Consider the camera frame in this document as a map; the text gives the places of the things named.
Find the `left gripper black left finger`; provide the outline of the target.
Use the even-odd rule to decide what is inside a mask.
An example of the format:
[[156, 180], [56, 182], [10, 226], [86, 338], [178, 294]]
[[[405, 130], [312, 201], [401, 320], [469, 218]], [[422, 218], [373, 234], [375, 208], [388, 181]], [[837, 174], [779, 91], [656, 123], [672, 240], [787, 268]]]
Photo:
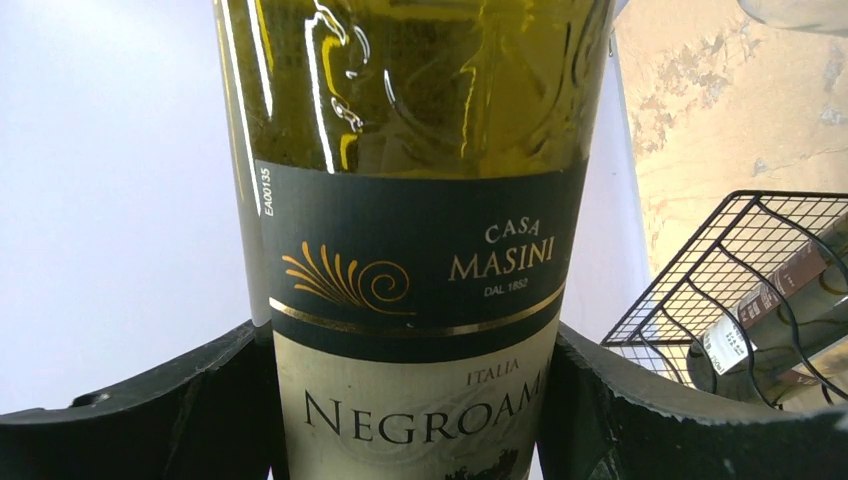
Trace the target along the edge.
[[269, 326], [226, 334], [62, 409], [1, 417], [4, 479], [286, 479]]

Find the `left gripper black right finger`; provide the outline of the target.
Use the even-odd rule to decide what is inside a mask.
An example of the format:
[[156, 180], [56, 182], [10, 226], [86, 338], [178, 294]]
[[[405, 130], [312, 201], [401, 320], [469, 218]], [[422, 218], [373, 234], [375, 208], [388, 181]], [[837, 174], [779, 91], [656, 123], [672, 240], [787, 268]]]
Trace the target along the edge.
[[847, 407], [787, 412], [668, 380], [560, 325], [538, 435], [546, 479], [844, 479]]

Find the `olive wine bottle brown label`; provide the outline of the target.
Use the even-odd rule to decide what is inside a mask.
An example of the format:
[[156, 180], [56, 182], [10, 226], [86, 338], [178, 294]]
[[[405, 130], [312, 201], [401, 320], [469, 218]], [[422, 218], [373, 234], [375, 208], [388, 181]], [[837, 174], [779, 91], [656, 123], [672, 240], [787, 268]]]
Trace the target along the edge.
[[686, 362], [702, 391], [779, 403], [847, 370], [847, 219], [808, 241], [730, 308]]

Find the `dark wine bottle Negroamaro label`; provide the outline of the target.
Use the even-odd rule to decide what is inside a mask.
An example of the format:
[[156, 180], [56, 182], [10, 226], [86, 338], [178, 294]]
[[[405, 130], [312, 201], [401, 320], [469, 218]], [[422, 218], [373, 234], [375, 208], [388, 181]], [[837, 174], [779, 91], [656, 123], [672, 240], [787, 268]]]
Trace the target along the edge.
[[612, 1], [217, 1], [277, 479], [525, 479]]

